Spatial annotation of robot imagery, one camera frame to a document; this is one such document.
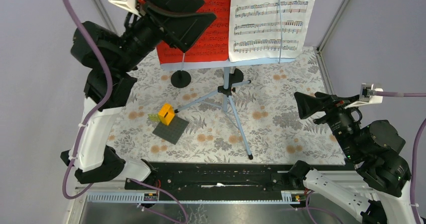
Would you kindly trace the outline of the white sheet music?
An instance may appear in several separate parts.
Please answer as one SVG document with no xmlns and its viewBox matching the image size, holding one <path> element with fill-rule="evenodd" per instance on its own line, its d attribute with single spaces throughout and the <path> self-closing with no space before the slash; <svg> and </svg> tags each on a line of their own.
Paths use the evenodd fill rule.
<svg viewBox="0 0 426 224">
<path fill-rule="evenodd" d="M 229 60 L 299 56 L 314 3 L 315 0 L 231 0 Z"/>
</svg>

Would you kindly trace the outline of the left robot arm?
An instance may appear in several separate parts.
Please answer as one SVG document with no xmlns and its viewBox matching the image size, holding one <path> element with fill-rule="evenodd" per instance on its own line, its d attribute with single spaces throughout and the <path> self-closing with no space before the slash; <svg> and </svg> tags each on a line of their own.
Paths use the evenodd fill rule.
<svg viewBox="0 0 426 224">
<path fill-rule="evenodd" d="M 127 11 L 125 31 L 117 35 L 94 22 L 81 22 L 69 0 L 63 1 L 77 25 L 70 52 L 90 73 L 76 142 L 61 153 L 61 159 L 75 167 L 81 184 L 122 176 L 150 189 L 156 182 L 152 166 L 143 160 L 125 160 L 107 145 L 137 81 L 129 73 L 160 43 L 187 52 L 216 16 L 200 11 L 204 0 L 109 0 Z"/>
</svg>

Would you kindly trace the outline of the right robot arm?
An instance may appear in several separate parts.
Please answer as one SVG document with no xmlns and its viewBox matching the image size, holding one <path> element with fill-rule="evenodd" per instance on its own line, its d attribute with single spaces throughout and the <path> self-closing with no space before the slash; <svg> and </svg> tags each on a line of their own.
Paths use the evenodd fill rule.
<svg viewBox="0 0 426 224">
<path fill-rule="evenodd" d="M 303 187 L 339 205 L 360 223 L 425 223 L 414 204 L 411 186 L 414 167 L 400 156 L 405 140 L 388 120 L 377 120 L 361 128 L 352 113 L 359 107 L 382 102 L 381 96 L 339 97 L 322 92 L 294 94 L 299 117 L 306 119 L 322 111 L 313 122 L 326 124 L 345 157 L 356 165 L 356 172 L 372 188 L 377 200 L 369 200 L 330 181 L 304 161 L 289 170 L 290 187 Z"/>
</svg>

